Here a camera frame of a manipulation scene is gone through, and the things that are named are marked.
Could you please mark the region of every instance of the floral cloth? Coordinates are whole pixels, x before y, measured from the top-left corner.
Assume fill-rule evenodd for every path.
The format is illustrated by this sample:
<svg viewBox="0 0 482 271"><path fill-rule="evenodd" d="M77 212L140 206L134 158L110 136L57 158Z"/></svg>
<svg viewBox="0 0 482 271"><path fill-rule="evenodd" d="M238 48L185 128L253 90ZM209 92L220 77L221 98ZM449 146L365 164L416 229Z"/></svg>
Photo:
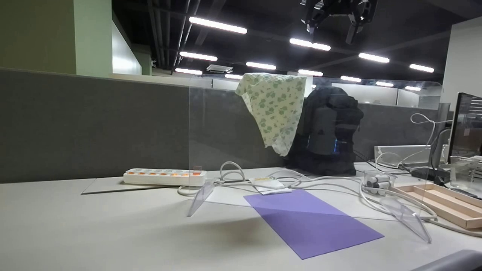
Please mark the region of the floral cloth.
<svg viewBox="0 0 482 271"><path fill-rule="evenodd" d="M301 116L306 77L246 74L236 89L253 114L265 146L286 157Z"/></svg>

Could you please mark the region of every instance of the power strip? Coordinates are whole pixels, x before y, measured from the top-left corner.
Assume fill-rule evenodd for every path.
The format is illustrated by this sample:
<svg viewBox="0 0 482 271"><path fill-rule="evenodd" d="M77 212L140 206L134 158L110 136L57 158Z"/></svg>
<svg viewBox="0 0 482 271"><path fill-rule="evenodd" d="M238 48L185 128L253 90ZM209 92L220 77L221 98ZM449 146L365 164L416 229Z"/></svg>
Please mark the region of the power strip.
<svg viewBox="0 0 482 271"><path fill-rule="evenodd" d="M124 173L122 179L124 184L133 185L202 187L206 179L206 172L175 169L130 169Z"/></svg>

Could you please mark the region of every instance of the purple paper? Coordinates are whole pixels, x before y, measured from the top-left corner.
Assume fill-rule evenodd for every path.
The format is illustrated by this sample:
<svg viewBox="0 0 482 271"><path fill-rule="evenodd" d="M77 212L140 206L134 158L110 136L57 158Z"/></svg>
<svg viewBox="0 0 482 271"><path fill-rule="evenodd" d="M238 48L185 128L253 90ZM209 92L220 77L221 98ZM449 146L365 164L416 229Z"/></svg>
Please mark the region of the purple paper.
<svg viewBox="0 0 482 271"><path fill-rule="evenodd" d="M246 200L301 259L383 238L381 233L303 190L246 196Z"/></svg>

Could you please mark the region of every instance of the wooden board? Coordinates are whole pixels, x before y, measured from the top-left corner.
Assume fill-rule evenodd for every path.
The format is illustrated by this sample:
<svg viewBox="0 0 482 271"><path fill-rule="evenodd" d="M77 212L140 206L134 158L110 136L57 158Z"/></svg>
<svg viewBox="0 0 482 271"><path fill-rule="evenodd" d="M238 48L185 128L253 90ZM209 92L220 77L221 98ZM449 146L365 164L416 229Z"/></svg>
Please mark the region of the wooden board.
<svg viewBox="0 0 482 271"><path fill-rule="evenodd" d="M438 217L459 227L482 229L482 200L435 184L407 185L395 190L426 203Z"/></svg>

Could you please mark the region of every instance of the ceiling light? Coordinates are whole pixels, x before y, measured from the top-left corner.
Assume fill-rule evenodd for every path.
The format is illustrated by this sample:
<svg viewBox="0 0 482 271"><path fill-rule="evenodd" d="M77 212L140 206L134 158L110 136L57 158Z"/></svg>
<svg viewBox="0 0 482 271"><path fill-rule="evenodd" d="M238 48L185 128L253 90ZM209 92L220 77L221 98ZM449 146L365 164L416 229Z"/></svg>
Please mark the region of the ceiling light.
<svg viewBox="0 0 482 271"><path fill-rule="evenodd" d="M318 44L318 42L313 44L313 42L309 42L309 41L304 41L304 39L297 39L297 38L291 38L289 44L298 45L298 47L306 47L306 48L313 48L313 50L321 50L321 51L330 51L331 50L330 45Z"/></svg>
<svg viewBox="0 0 482 271"><path fill-rule="evenodd" d="M390 59L377 56L377 54L360 53L358 57L371 62L378 62L378 63L390 63Z"/></svg>
<svg viewBox="0 0 482 271"><path fill-rule="evenodd" d="M416 65L416 63L411 63L410 69L417 69L417 71L423 71L423 72L434 72L435 71L431 66L423 66L423 65Z"/></svg>
<svg viewBox="0 0 482 271"><path fill-rule="evenodd" d="M309 42L309 41L303 41L303 39L295 39L295 38L291 38L289 39L289 44L292 44L292 45L298 45L298 47L307 47L307 48L312 48L312 42Z"/></svg>
<svg viewBox="0 0 482 271"><path fill-rule="evenodd" d="M246 66L259 68L259 69L268 69L268 71L274 71L276 69L274 65L259 63L259 62L246 62Z"/></svg>
<svg viewBox="0 0 482 271"><path fill-rule="evenodd" d="M420 92L422 87L417 87L417 86L405 86L407 90L413 90L413 92Z"/></svg>
<svg viewBox="0 0 482 271"><path fill-rule="evenodd" d="M179 53L182 57L187 59L199 59L199 60L206 60L206 62L217 62L215 56L209 56L209 54L197 54L197 53L190 53L190 51L181 51Z"/></svg>
<svg viewBox="0 0 482 271"><path fill-rule="evenodd" d="M199 17L190 17L190 23L191 24L205 26L205 27L211 27L211 29L224 30L224 32L233 32L233 33L239 33L239 35L246 35L247 33L247 29L244 29L244 27L224 24L224 23L218 23L218 21L211 21L211 20L205 20L205 18L199 18Z"/></svg>
<svg viewBox="0 0 482 271"><path fill-rule="evenodd" d="M310 69L298 69L298 74L313 75L313 77L322 77L322 72L319 72L319 71L310 71Z"/></svg>
<svg viewBox="0 0 482 271"><path fill-rule="evenodd" d="M343 81L362 83L362 78L358 78L358 77L346 77L346 75L342 75L340 78L342 78Z"/></svg>
<svg viewBox="0 0 482 271"><path fill-rule="evenodd" d="M202 71L199 71L199 69L176 68L176 72L179 72L179 74L191 74L191 75L202 75Z"/></svg>
<svg viewBox="0 0 482 271"><path fill-rule="evenodd" d="M230 80L243 80L243 75L239 74L226 74L224 77Z"/></svg>
<svg viewBox="0 0 482 271"><path fill-rule="evenodd" d="M377 86L384 86L384 87L393 87L393 83L390 83L390 81L377 81L375 84Z"/></svg>
<svg viewBox="0 0 482 271"><path fill-rule="evenodd" d="M318 44L318 42L315 42L315 44L312 45L312 48L313 48L313 50L321 50L321 51L330 51L330 50L331 50L330 45Z"/></svg>

